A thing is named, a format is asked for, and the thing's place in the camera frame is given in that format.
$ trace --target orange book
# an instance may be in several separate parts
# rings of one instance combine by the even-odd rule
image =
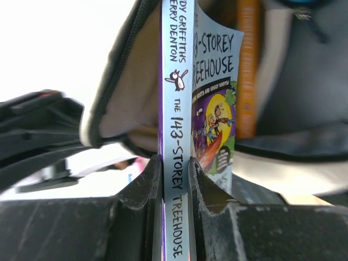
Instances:
[[[256,133],[256,73],[259,55],[259,0],[238,0],[237,27],[244,32],[237,85],[237,139]]]

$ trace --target cartoon character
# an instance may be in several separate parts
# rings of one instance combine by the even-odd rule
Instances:
[[[183,74],[180,76],[180,71],[173,71],[170,75],[169,78],[164,78],[167,82],[169,83],[174,83],[175,84],[175,91],[182,91],[185,89],[185,84],[183,81],[184,76],[188,73],[188,70],[185,70]]]
[[[195,139],[198,140],[198,131],[195,130]]]
[[[210,142],[213,142],[215,140],[216,136],[220,134],[220,131],[217,130],[219,123],[216,123],[216,121],[211,113],[207,116],[207,122],[208,122],[208,126],[209,126],[207,137],[210,140]]]
[[[198,147],[197,147],[197,158],[199,159],[203,153],[203,148],[202,148],[202,143],[199,142]]]
[[[203,127],[201,129],[201,135],[203,138],[207,136],[207,125],[208,125],[207,120],[204,120]]]
[[[220,122],[221,122],[221,123],[225,123],[225,124],[231,126],[231,124],[232,124],[233,122],[235,122],[235,120],[230,120],[229,118],[220,118],[220,116],[221,116],[221,111],[223,110],[223,109],[221,109],[220,107],[221,107],[221,105],[218,104],[217,106],[215,106],[215,109],[214,109],[214,114],[215,114],[215,117],[216,117],[215,123],[217,123],[218,126],[219,126],[219,123],[220,123]]]

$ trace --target book spine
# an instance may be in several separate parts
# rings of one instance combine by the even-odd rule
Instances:
[[[256,133],[256,72],[259,53],[259,0],[238,0],[237,29],[244,32],[237,91],[237,139]]]
[[[159,131],[164,173],[164,259],[189,258],[192,48],[195,1],[162,0]]]
[[[162,9],[159,14],[159,61],[158,61],[158,130],[157,130],[157,153],[161,156],[163,162],[163,86],[162,86]],[[164,200],[162,199],[162,257],[161,261],[165,261],[165,215],[164,215]]]

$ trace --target zipper pull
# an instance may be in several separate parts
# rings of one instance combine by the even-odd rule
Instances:
[[[311,17],[311,11],[308,8],[296,8],[295,16],[318,38],[319,42],[325,44],[328,42],[328,36],[319,28],[317,23]]]

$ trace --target grey fabric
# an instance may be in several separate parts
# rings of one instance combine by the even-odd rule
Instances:
[[[258,136],[238,144],[261,150],[264,155],[266,152],[280,153],[287,159],[313,160],[318,157],[333,160],[348,154],[348,124],[334,122],[300,132]]]
[[[313,12],[330,36],[326,45],[294,19],[288,55],[258,123],[258,135],[302,131],[347,117],[347,13],[347,0],[332,1]]]

